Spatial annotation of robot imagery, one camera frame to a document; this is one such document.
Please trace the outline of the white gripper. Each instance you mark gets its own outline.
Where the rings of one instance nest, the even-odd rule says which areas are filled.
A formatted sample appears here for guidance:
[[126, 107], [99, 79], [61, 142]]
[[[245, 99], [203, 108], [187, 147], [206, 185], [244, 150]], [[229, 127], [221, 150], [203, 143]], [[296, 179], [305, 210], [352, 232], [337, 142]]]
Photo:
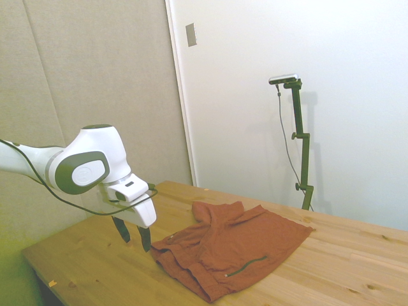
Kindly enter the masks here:
[[157, 216], [151, 194], [147, 188], [137, 190], [126, 186], [100, 187], [97, 197], [102, 213], [112, 215], [112, 220], [125, 243], [129, 243], [131, 235], [125, 221], [137, 225], [145, 252], [151, 248], [150, 226]]

